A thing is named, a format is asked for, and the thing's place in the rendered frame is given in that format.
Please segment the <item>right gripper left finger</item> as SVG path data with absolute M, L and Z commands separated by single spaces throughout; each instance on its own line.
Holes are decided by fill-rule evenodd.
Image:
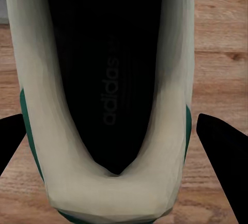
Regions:
M 26 135 L 22 114 L 0 119 L 0 176 Z

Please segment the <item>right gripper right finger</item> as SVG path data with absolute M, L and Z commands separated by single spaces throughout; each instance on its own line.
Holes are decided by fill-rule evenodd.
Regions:
M 248 224 L 248 136 L 205 114 L 196 132 L 239 224 Z

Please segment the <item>gym shoe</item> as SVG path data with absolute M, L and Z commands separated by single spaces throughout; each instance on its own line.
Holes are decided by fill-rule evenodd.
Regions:
M 75 224 L 153 224 L 192 130 L 194 0 L 6 0 L 26 133 Z

